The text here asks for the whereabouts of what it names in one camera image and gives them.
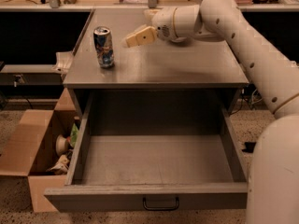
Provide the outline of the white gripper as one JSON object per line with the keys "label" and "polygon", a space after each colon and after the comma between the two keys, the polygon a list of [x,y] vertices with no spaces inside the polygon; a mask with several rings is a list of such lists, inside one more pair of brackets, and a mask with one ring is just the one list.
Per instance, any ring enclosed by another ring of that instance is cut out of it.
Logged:
{"label": "white gripper", "polygon": [[126,46],[130,48],[151,44],[157,39],[157,36],[163,41],[183,42],[185,37],[178,37],[175,31],[176,10],[175,7],[165,7],[160,10],[146,9],[144,16],[148,21],[152,21],[152,26],[141,26],[126,36]]}

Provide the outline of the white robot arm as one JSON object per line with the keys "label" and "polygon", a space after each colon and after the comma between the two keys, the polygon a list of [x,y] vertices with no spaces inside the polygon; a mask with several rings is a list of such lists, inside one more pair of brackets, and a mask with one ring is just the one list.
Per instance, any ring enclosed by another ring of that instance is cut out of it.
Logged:
{"label": "white robot arm", "polygon": [[276,118],[253,151],[246,224],[299,224],[299,67],[246,21],[235,0],[149,9],[145,16],[151,25],[127,35],[126,47],[158,38],[228,43]]}

